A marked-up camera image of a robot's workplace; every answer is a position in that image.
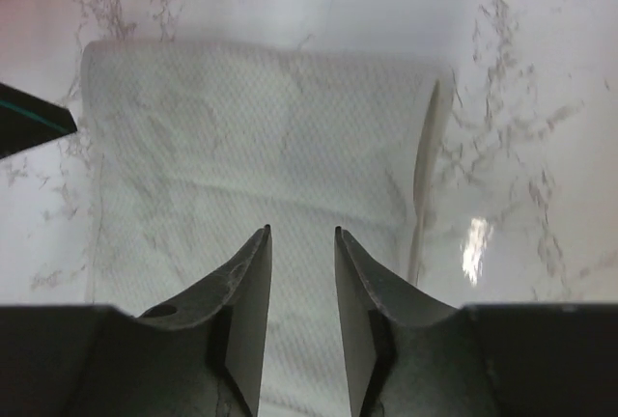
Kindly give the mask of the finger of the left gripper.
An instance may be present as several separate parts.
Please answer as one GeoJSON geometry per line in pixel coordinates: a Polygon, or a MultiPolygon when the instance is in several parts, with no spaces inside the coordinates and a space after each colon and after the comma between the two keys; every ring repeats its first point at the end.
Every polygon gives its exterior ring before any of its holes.
{"type": "Polygon", "coordinates": [[[77,131],[69,109],[5,84],[1,84],[0,105],[1,159],[77,131]]]}

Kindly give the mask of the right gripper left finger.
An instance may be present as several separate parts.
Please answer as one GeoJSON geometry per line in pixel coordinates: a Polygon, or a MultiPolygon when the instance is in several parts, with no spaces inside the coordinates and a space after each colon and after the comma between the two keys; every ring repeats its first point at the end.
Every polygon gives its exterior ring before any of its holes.
{"type": "Polygon", "coordinates": [[[258,229],[225,264],[139,318],[169,329],[209,329],[205,364],[239,405],[258,414],[272,270],[271,228],[258,229]]]}

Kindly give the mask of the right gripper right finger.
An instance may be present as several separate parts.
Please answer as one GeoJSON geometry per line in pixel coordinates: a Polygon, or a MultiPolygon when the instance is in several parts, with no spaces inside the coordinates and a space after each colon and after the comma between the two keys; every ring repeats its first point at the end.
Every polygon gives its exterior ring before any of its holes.
{"type": "Polygon", "coordinates": [[[334,268],[351,415],[369,416],[397,363],[395,331],[426,328],[456,309],[376,261],[341,227],[334,268]]]}

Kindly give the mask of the grey towel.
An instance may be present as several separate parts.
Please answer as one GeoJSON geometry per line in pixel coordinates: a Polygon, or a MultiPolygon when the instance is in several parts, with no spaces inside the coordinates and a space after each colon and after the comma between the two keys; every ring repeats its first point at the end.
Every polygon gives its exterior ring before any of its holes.
{"type": "Polygon", "coordinates": [[[139,314],[270,226],[260,412],[350,412],[334,231],[415,271],[449,70],[235,42],[93,42],[81,95],[95,163],[87,293],[139,314]]]}

